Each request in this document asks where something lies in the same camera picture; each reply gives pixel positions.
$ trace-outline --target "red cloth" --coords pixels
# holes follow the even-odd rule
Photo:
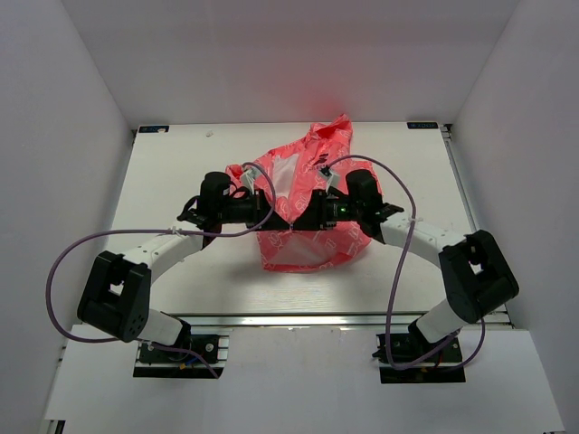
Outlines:
[[[308,206],[312,190],[326,188],[326,180],[319,175],[319,169],[350,154],[351,139],[352,122],[341,115],[329,125],[312,124],[305,137],[276,147],[255,160],[273,180],[278,196],[275,211],[282,219],[296,221]],[[346,174],[356,169],[367,169],[376,178],[369,162],[347,159],[332,166],[340,175],[339,190],[347,193]],[[229,165],[225,172],[237,187],[242,185],[240,165]],[[263,176],[256,179],[255,187],[264,190],[271,203],[271,189]],[[282,272],[333,267],[354,258],[370,242],[355,222],[339,222],[331,231],[255,233],[262,266]]]

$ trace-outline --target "white wall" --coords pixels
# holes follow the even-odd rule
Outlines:
[[[0,41],[0,430],[28,434],[62,344],[46,274],[61,249],[107,224],[130,132],[60,1],[4,1]],[[57,278],[68,326],[95,247]]]
[[[63,0],[129,124],[452,122],[517,0]]]
[[[523,0],[454,127],[481,226],[512,264],[568,432],[579,432],[579,2]]]

